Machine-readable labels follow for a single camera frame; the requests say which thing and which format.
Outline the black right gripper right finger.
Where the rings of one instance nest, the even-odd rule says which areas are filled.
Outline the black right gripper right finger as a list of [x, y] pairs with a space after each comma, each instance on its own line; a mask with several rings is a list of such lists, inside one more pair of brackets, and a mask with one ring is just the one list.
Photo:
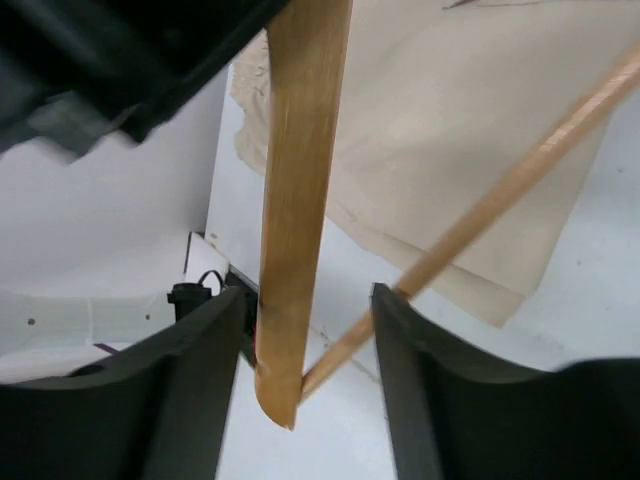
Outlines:
[[371, 312], [399, 478], [638, 477], [637, 359], [527, 368], [422, 317], [383, 284]]

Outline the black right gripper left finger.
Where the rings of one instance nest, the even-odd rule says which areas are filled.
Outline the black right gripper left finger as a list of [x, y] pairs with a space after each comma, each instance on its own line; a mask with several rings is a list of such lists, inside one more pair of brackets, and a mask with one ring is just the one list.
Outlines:
[[2, 385], [2, 478], [214, 478], [244, 315], [230, 288], [69, 375]]

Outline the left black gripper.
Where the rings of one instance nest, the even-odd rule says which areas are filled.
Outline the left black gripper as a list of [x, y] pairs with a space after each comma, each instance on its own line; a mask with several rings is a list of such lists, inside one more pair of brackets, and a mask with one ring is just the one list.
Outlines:
[[142, 143], [283, 8], [280, 1], [5, 1], [1, 148], [71, 159], [106, 135]]

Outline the wooden clothes hanger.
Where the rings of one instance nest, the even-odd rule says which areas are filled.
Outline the wooden clothes hanger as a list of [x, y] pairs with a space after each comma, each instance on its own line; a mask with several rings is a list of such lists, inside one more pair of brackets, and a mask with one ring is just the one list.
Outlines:
[[[364, 314], [311, 368], [304, 365], [352, 5], [292, 1], [267, 25], [270, 136], [255, 337], [257, 401], [292, 429], [301, 402], [374, 333]], [[461, 216], [395, 284], [412, 299], [544, 178], [639, 84], [629, 54]]]

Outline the beige trousers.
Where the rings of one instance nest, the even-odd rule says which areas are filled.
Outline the beige trousers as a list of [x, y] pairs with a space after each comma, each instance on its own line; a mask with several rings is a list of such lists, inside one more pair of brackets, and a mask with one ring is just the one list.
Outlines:
[[[636, 43], [639, 1], [353, 1], [328, 217], [408, 268]], [[266, 33], [233, 68], [236, 152], [264, 174]], [[503, 325], [536, 290], [607, 122], [432, 288]]]

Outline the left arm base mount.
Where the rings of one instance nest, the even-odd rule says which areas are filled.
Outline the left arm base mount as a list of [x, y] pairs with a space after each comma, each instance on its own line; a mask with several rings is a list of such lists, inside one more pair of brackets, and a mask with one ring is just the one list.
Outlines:
[[184, 281], [175, 284], [167, 294], [173, 306], [175, 321], [228, 289], [238, 290], [245, 305], [241, 354], [255, 366], [255, 333], [257, 322], [257, 286], [231, 266], [201, 232], [190, 232], [184, 262]]

